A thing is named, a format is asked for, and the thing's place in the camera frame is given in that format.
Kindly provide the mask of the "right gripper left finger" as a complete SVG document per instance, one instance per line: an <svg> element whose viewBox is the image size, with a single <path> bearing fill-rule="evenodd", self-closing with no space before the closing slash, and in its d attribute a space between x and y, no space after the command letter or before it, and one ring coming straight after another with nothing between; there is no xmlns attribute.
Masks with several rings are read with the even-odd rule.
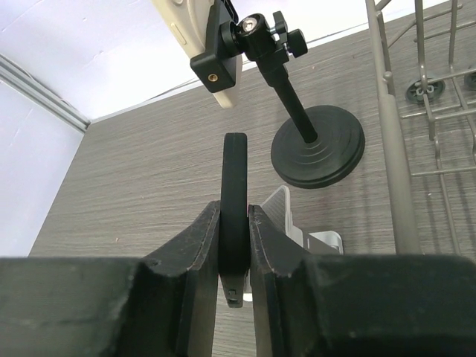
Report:
<svg viewBox="0 0 476 357"><path fill-rule="evenodd" d="M210 356L219 203L143 258L1 260L3 356Z"/></svg>

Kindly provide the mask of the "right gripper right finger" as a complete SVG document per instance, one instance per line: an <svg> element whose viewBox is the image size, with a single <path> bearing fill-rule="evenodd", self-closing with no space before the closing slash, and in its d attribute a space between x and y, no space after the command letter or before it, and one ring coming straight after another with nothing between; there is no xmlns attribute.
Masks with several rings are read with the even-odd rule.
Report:
<svg viewBox="0 0 476 357"><path fill-rule="evenodd" d="M250 206L259 356L473 356L475 264L452 255L314 255Z"/></svg>

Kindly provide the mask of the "silver folding phone stand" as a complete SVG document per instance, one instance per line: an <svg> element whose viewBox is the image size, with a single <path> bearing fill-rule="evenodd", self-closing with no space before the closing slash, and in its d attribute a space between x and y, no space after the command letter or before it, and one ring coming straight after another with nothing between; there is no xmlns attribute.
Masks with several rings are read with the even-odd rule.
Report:
<svg viewBox="0 0 476 357"><path fill-rule="evenodd" d="M260 207L285 235L312 254L344 253L343 241L335 231L307 232L293 222L291 194L286 185L279 186Z"/></svg>

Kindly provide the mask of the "black phone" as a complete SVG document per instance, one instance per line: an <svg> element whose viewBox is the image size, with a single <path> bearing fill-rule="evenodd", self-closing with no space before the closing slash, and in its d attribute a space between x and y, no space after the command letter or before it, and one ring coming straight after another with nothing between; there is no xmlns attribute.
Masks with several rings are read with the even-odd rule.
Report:
<svg viewBox="0 0 476 357"><path fill-rule="evenodd" d="M223 144L219 215L219 276L227 304L241 308L250 267L248 226L248 139L227 133Z"/></svg>

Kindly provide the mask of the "black round-base phone stand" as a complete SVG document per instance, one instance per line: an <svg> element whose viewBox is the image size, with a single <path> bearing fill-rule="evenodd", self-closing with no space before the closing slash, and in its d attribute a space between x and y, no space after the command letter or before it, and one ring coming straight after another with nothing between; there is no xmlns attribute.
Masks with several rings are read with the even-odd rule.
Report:
<svg viewBox="0 0 476 357"><path fill-rule="evenodd" d="M273 27L260 13L238 18L231 28L232 40L241 54L256 63L290 116L272 141L275 171L294 187L327 187L348 176L360 162L364 130L352 113L340 107L303 107L285 64L290 57L307 54L306 40L301 30L287 28L280 11L273 18Z"/></svg>

